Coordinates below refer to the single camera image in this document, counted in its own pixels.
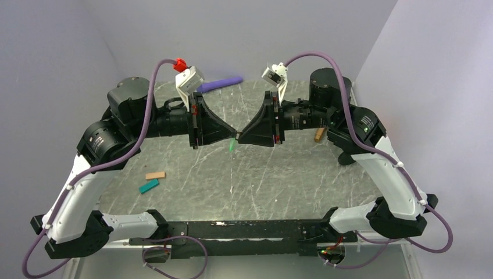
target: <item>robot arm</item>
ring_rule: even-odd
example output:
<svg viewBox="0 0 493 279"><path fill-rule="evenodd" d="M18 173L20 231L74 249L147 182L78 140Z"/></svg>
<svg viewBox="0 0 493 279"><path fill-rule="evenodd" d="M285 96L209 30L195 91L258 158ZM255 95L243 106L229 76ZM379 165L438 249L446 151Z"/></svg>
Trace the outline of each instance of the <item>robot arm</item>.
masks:
<svg viewBox="0 0 493 279"><path fill-rule="evenodd" d="M177 75L179 98L172 98L158 108L152 101L151 122L146 138L188 134L190 146L209 145L234 137L235 129L217 117L202 94L193 92L202 83L201 73L190 67ZM90 125L77 146L77 155L62 192L70 191L58 210L55 205L45 215L33 217L36 233L48 229L45 250L52 259L84 257L101 249L107 242L134 237L161 239L167 236L167 222L156 210L141 214L110 215L93 210L105 188L128 160L111 168L88 174L75 185L69 182L76 174L126 154L137 142L147 103L149 81L127 78L108 93L109 107L100 121ZM170 106L175 101L186 101ZM51 225L44 226L57 211Z"/></svg>
<svg viewBox="0 0 493 279"><path fill-rule="evenodd" d="M276 77L275 70L266 70L265 76L273 84L283 84L283 75ZM347 78L344 81L350 90L351 82ZM279 91L284 90L285 84L278 88ZM312 73L309 100L281 102L280 99L278 91L265 92L258 114L237 136L240 144L272 147L283 143L284 131L328 126L328 140L343 150L339 156L340 164L358 162L383 195L365 205L329 210L323 222L333 229L334 234L374 230L388 238L405 238L423 233L426 220L422 215L426 208L418 201L405 177L386 158L360 148L350 137L333 69L324 68ZM376 114L354 105L350 106L350 111L358 138L400 162ZM436 206L438 199L435 195L426 195L420 189L418 192L432 208Z"/></svg>

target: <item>gray table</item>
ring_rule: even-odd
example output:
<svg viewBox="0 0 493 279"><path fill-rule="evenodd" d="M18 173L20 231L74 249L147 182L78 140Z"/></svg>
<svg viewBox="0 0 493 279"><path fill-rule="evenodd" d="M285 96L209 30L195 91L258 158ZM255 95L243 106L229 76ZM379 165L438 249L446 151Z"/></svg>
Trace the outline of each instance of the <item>gray table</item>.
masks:
<svg viewBox="0 0 493 279"><path fill-rule="evenodd" d="M204 98L223 120L242 130L271 85L247 81L208 92ZM158 106L178 96L174 84L156 88ZM286 99L308 98L308 82L290 82ZM275 148L229 140L193 150L188 136L147 139L101 197L102 212L134 214L157 209L168 221L321 218L333 206L368 203L380 193L358 165L337 163L340 149L315 130L287 131ZM160 185L141 195L145 174L165 171Z"/></svg>

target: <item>white wall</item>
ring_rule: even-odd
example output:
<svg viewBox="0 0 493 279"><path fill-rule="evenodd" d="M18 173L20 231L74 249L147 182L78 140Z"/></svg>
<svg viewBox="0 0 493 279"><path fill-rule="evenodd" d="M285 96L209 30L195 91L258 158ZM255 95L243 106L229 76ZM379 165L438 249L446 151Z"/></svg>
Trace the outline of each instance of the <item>white wall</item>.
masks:
<svg viewBox="0 0 493 279"><path fill-rule="evenodd" d="M1 278L23 278L35 238L29 221L54 203L83 131L121 78L79 0L1 2ZM29 261L32 273L55 266L44 243Z"/></svg>
<svg viewBox="0 0 493 279"><path fill-rule="evenodd" d="M356 79L399 158L449 220L449 252L418 253L424 278L491 278L493 2L398 1ZM424 236L442 247L433 218Z"/></svg>
<svg viewBox="0 0 493 279"><path fill-rule="evenodd" d="M309 50L331 53L355 78L396 0L84 2L125 75L146 77L159 59L182 57L213 80L259 79L267 62ZM319 66L303 59L290 78L307 80Z"/></svg>

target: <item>green block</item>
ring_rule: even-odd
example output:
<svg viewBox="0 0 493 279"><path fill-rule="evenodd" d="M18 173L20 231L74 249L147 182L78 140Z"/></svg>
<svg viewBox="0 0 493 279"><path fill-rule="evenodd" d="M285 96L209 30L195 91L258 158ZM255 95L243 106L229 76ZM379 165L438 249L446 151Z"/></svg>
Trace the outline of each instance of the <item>green block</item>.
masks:
<svg viewBox="0 0 493 279"><path fill-rule="evenodd" d="M143 194L158 185L159 185L159 181L157 179L153 179L147 182L146 184L144 184L143 186L140 186L139 191L141 194Z"/></svg>

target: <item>black metal base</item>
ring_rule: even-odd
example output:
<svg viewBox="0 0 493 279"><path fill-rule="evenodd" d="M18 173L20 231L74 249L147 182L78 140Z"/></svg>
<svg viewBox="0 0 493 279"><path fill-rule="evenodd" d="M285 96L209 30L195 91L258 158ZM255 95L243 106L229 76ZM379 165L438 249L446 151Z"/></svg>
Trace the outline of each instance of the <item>black metal base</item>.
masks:
<svg viewBox="0 0 493 279"><path fill-rule="evenodd" d="M188 235L188 226L187 223L185 222L167 222L167 231L166 234L163 237L160 238L152 238L152 239L164 239L168 237L178 237L180 235ZM155 241L150 241L148 239L143 239L143 238L130 238L128 240L129 245L156 245L156 244L163 244L164 242L155 242ZM185 238L182 239L174 239L171 241L167 241L166 244L172 244L172 245L184 245L187 243L187 240Z"/></svg>
<svg viewBox="0 0 493 279"><path fill-rule="evenodd" d="M298 254L316 256L317 243L337 242L340 234L330 231L324 219L261 220L261 221L189 221L168 222L169 228L188 228L186 235L200 239L210 256ZM343 242L356 242L354 232L343 235ZM130 245L156 245L131 239ZM194 241L173 245L172 259L202 256L202 248Z"/></svg>

